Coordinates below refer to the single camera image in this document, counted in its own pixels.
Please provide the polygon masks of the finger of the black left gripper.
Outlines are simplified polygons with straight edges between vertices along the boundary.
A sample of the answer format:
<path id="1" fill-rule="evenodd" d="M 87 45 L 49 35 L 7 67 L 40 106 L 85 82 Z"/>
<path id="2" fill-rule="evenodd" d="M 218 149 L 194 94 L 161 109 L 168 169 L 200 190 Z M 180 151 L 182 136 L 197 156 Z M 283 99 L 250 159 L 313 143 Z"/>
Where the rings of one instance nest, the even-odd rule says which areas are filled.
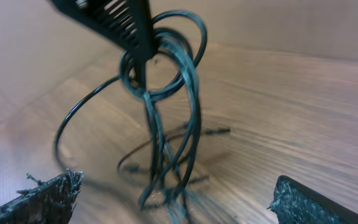
<path id="1" fill-rule="evenodd" d="M 50 3 L 138 61 L 147 61 L 157 53 L 148 0 L 50 0 Z"/>

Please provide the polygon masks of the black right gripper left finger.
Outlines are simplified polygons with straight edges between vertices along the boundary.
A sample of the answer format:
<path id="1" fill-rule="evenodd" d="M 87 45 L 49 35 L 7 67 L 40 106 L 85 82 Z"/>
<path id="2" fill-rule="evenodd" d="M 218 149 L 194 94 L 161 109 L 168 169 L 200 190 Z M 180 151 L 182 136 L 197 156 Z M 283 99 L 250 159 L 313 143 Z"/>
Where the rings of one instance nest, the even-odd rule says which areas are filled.
<path id="1" fill-rule="evenodd" d="M 82 171 L 67 170 L 66 174 L 45 182 L 30 174 L 27 178 L 36 182 L 37 186 L 18 190 L 19 197 L 0 206 L 0 223 L 69 223 L 80 193 Z"/>

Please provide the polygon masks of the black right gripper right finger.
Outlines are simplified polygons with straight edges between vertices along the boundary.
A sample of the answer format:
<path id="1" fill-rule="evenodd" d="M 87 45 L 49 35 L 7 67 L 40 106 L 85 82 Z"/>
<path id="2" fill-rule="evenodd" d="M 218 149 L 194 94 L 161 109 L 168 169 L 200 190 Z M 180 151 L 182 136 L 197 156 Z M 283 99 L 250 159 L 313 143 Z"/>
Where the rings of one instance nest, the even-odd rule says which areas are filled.
<path id="1" fill-rule="evenodd" d="M 268 209 L 279 224 L 358 224 L 358 213 L 286 175 L 278 177 Z"/>

